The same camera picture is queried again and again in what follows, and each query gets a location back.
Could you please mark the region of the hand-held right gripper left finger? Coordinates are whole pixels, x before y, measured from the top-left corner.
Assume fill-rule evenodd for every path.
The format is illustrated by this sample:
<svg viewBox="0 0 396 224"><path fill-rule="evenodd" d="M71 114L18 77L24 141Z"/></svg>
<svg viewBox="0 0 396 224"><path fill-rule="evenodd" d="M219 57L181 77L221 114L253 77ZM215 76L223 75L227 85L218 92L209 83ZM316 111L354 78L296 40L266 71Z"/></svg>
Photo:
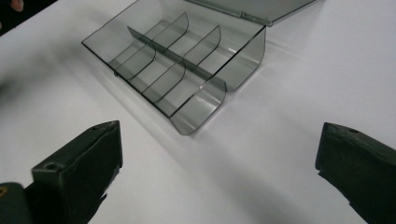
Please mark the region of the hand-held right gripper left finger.
<svg viewBox="0 0 396 224"><path fill-rule="evenodd" d="M92 126L32 169L36 224L88 224L122 167L120 123Z"/></svg>

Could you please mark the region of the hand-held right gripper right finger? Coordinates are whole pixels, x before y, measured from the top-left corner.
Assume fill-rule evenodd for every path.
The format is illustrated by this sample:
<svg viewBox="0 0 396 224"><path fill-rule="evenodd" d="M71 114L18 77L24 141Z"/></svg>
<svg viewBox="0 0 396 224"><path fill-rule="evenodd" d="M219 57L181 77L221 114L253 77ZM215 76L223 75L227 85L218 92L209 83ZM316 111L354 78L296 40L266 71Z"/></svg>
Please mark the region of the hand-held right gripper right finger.
<svg viewBox="0 0 396 224"><path fill-rule="evenodd" d="M396 224L396 149L326 122L315 167L368 224Z"/></svg>

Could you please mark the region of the transparent grey compartment box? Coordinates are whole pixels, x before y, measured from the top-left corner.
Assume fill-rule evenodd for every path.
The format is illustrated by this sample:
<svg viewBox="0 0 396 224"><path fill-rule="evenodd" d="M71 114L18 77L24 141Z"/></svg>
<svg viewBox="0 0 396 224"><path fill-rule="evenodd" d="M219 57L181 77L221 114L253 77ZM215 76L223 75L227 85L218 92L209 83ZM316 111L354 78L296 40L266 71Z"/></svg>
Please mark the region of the transparent grey compartment box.
<svg viewBox="0 0 396 224"><path fill-rule="evenodd" d="M259 67L267 28L316 1L135 0L82 43L189 135Z"/></svg>

